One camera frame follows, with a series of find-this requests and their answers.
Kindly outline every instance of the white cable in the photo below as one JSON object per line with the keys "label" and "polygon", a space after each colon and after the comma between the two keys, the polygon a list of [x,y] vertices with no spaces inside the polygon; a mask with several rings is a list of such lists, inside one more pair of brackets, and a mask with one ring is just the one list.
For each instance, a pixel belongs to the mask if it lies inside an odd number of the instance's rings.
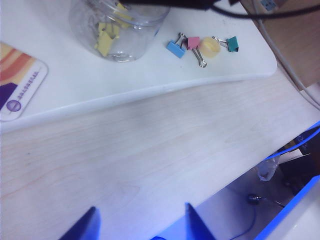
{"label": "white cable", "polygon": [[[256,14],[259,14],[259,10],[257,7],[257,3],[255,0],[252,0],[252,4],[253,4],[253,8]],[[318,109],[320,111],[320,103],[317,102],[317,100],[312,96],[312,94],[309,92],[309,90],[304,86],[304,84],[301,82],[300,78],[297,76],[297,74],[295,73],[295,71],[293,70],[293,68],[291,67],[291,65],[288,63],[288,61],[285,59],[285,57],[282,55],[282,53],[280,52],[279,48],[276,46],[276,44],[274,43],[274,41],[271,39],[270,35],[267,32],[267,29],[264,25],[264,23],[262,22],[261,19],[257,20],[260,26],[260,30],[266,40],[266,42],[269,44],[269,46],[271,47],[271,49],[276,53],[277,57],[280,59],[281,63],[283,64],[284,68],[286,69],[286,71],[289,73],[289,81],[295,86],[295,89],[298,91],[298,93],[308,102],[310,103],[312,106],[314,106],[316,109]],[[310,101],[309,99],[306,98],[306,96],[304,96],[302,94],[302,92],[297,88],[297,85],[303,89],[303,91],[308,95],[308,97],[310,99],[312,99],[312,101]]]}

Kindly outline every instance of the wire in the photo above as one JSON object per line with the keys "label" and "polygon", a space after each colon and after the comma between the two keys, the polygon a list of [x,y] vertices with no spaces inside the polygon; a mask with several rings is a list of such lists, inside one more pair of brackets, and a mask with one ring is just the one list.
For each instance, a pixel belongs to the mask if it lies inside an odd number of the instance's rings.
{"label": "wire", "polygon": [[285,11],[285,12],[279,12],[279,13],[273,13],[273,14],[241,14],[241,13],[235,13],[231,11],[227,11],[225,9],[222,9],[218,6],[215,6],[214,4],[211,6],[211,9],[219,14],[226,15],[232,18],[238,18],[238,19],[282,19],[282,18],[289,18],[289,17],[295,17],[305,14],[310,14],[316,11],[320,10],[320,4],[293,10],[293,11]]}
{"label": "wire", "polygon": [[236,238],[239,238],[241,237],[242,235],[245,235],[246,233],[250,232],[251,229],[254,227],[255,223],[256,223],[256,218],[257,218],[257,211],[256,211],[256,208],[253,207],[253,220],[252,220],[252,223],[251,225],[249,226],[249,228],[247,230],[245,230],[243,233],[239,234],[239,235],[236,235],[234,236],[233,238],[230,238],[230,240],[234,240]]}
{"label": "wire", "polygon": [[268,156],[267,158],[265,158],[264,160],[268,160],[268,159],[272,159],[274,157],[277,157],[277,156],[280,156],[282,154],[285,154],[287,152],[290,152],[292,150],[295,150],[297,148],[299,148],[301,145],[305,144],[306,142],[308,142],[310,139],[312,139],[314,136],[316,136],[318,133],[320,133],[320,127],[314,132],[312,133],[310,136],[308,136],[306,139],[304,139],[303,141],[299,142],[298,144],[292,146],[292,147],[289,147],[288,149],[286,150],[283,150],[283,151],[280,151],[280,152],[277,152],[275,154],[272,154],[270,156]]}
{"label": "wire", "polygon": [[[255,0],[252,0],[252,4],[253,4],[253,8],[254,11],[256,13],[259,13],[258,11],[258,7],[256,4]],[[275,54],[277,55],[277,57],[279,58],[280,62],[282,63],[282,65],[284,66],[285,70],[288,72],[289,76],[293,79],[291,79],[290,77],[288,77],[289,81],[295,86],[295,89],[297,90],[297,92],[308,102],[310,103],[312,106],[314,106],[317,110],[320,111],[320,103],[317,102],[317,100],[312,96],[312,94],[309,92],[309,90],[304,86],[304,84],[301,82],[300,78],[298,77],[298,75],[295,73],[295,71],[293,70],[293,68],[291,67],[291,65],[288,63],[288,61],[286,60],[286,58],[282,55],[281,51],[279,50],[279,48],[276,46],[275,42],[271,39],[270,35],[268,34],[268,31],[264,25],[264,23],[262,22],[261,19],[258,20],[259,26],[260,26],[260,30],[262,32],[262,35],[264,36],[266,42],[269,44],[270,48],[275,52]],[[309,99],[306,98],[305,95],[302,94],[302,92],[297,88],[297,85],[308,95],[308,97],[313,101],[310,101]]]}

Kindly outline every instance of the plastic bag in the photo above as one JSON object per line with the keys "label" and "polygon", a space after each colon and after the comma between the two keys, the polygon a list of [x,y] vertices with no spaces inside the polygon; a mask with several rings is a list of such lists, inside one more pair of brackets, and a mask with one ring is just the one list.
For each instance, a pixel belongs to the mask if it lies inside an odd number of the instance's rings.
{"label": "plastic bag", "polygon": [[257,166],[255,166],[255,169],[257,170],[257,174],[260,180],[264,182],[269,181],[275,174],[275,171],[278,165],[279,165],[279,157],[276,156],[268,160],[263,160]]}

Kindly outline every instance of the purple logo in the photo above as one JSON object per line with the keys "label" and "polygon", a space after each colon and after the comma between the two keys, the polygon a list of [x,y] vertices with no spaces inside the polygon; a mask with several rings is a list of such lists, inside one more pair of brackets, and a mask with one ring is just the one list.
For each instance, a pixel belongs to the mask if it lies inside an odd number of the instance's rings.
{"label": "purple logo", "polygon": [[6,108],[11,112],[18,112],[21,109],[21,103],[16,100],[11,100],[6,103]]}

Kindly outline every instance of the binder clip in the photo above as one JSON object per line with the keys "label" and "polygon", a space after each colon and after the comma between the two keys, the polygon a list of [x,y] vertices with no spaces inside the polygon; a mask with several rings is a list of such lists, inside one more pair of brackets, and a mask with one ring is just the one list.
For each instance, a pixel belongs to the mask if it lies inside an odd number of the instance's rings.
{"label": "binder clip", "polygon": [[115,38],[119,38],[119,27],[112,23],[98,23],[98,39],[94,48],[97,49],[102,56],[106,57],[111,49],[111,45]]}
{"label": "binder clip", "polygon": [[196,47],[199,46],[199,43],[200,43],[200,37],[198,36],[188,37],[187,38],[188,50],[195,49]]}
{"label": "binder clip", "polygon": [[182,58],[183,55],[185,55],[186,50],[182,47],[183,43],[186,41],[187,37],[180,32],[179,38],[177,41],[171,40],[168,45],[166,46],[166,49],[168,49],[170,52],[172,52],[174,55],[176,55],[178,58]]}
{"label": "binder clip", "polygon": [[207,66],[207,62],[204,61],[200,50],[198,48],[200,44],[200,37],[194,36],[194,37],[188,37],[187,38],[187,47],[188,50],[191,50],[193,54],[195,55],[196,59],[198,60],[198,64],[201,68],[205,68]]}
{"label": "binder clip", "polygon": [[212,37],[214,40],[216,40],[221,46],[228,49],[229,52],[238,52],[239,51],[239,45],[237,41],[237,37],[234,36],[232,38],[227,38],[226,41],[221,40],[217,38],[216,36]]}
{"label": "binder clip", "polygon": [[[132,17],[127,15],[127,14],[125,14],[126,12],[128,12],[128,9],[124,5],[122,5],[120,2],[118,2],[117,5],[116,5],[116,10],[113,13],[115,15],[118,15],[122,19],[131,21]],[[129,24],[129,23],[123,21],[123,20],[120,20],[118,18],[115,18],[114,20],[116,22],[118,22],[123,29],[127,29],[128,27],[131,26],[131,24]]]}

